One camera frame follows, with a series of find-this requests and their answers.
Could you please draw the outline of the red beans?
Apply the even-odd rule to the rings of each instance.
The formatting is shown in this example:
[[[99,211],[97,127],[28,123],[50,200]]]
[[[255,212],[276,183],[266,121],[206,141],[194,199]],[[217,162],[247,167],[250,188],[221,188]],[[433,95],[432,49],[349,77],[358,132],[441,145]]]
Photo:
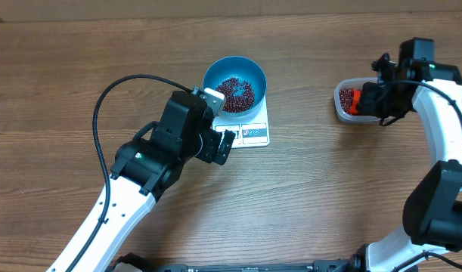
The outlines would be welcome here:
[[[227,113],[245,112],[255,103],[255,92],[246,80],[240,81],[237,77],[231,77],[221,82],[216,90],[225,96],[223,110]]]

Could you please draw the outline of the red measuring scoop blue handle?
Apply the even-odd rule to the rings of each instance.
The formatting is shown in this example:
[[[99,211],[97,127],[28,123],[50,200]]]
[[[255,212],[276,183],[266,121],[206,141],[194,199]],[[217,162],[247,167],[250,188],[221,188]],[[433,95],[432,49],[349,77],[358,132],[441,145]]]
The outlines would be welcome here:
[[[358,106],[358,102],[360,100],[361,90],[353,88],[352,89],[352,94],[353,94],[352,103],[351,103],[351,105],[349,107],[348,114],[353,115],[353,116],[357,116],[358,115],[357,106]]]

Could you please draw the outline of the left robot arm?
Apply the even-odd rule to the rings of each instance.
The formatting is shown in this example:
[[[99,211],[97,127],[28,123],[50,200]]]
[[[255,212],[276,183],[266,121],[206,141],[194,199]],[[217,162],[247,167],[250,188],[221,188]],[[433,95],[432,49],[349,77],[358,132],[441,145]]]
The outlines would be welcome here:
[[[174,91],[159,122],[123,144],[110,167],[109,183],[52,271],[103,271],[138,222],[181,176],[192,158],[225,164],[235,134],[211,125],[225,96],[211,88]]]

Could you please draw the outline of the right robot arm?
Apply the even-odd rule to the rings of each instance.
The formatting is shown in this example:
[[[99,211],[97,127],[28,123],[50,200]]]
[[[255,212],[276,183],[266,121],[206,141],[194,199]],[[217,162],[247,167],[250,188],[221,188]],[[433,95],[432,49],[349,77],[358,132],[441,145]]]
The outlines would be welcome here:
[[[407,198],[401,226],[362,246],[349,271],[416,271],[429,258],[462,270],[445,257],[462,250],[462,76],[434,54],[432,39],[402,42],[398,62],[383,54],[371,64],[377,80],[353,95],[348,114],[373,117],[383,127],[417,113],[432,167]]]

